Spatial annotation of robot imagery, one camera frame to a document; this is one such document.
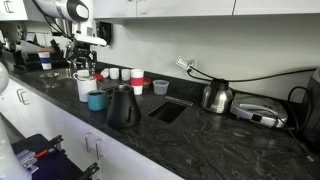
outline electric kettle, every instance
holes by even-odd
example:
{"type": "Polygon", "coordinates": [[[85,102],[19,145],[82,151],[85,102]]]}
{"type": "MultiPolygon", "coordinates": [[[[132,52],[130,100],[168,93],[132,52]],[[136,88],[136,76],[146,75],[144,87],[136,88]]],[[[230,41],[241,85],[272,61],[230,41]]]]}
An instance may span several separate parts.
{"type": "Polygon", "coordinates": [[[118,85],[113,88],[107,124],[115,129],[123,129],[138,124],[140,119],[141,112],[133,93],[133,87],[118,85]]]}
{"type": "Polygon", "coordinates": [[[224,113],[233,99],[229,82],[223,79],[213,79],[203,90],[201,106],[214,113],[224,113]]]}

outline black granite countertop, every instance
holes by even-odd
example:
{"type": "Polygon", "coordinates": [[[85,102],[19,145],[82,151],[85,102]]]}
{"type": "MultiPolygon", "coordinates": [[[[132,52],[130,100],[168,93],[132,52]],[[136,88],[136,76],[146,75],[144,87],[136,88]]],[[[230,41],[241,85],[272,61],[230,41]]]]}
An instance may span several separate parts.
{"type": "MultiPolygon", "coordinates": [[[[172,123],[147,115],[166,99],[152,88],[144,89],[136,96],[140,124],[114,130],[106,125],[107,110],[92,112],[79,101],[76,81],[44,89],[24,73],[11,71],[10,78],[185,179],[320,179],[319,156],[309,162],[287,131],[255,125],[230,113],[210,113],[201,108],[199,99],[185,96],[191,89],[199,93],[201,84],[170,79],[168,95],[194,103],[172,123]]],[[[104,86],[118,83],[107,79],[104,86]]]]}

